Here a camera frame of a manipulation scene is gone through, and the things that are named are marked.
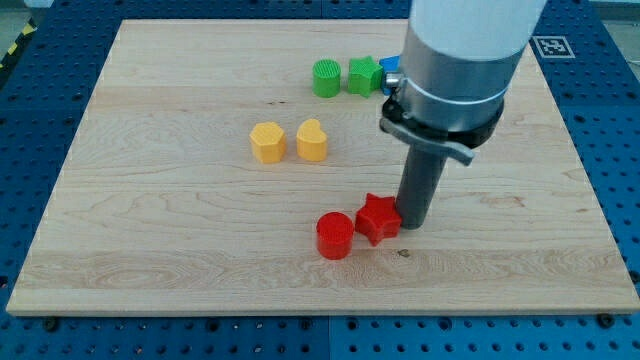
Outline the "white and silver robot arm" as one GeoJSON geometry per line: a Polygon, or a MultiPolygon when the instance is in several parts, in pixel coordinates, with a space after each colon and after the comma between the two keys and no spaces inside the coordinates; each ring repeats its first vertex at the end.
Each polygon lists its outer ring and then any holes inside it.
{"type": "Polygon", "coordinates": [[[414,0],[383,131],[467,165],[491,135],[545,0],[414,0]]]}

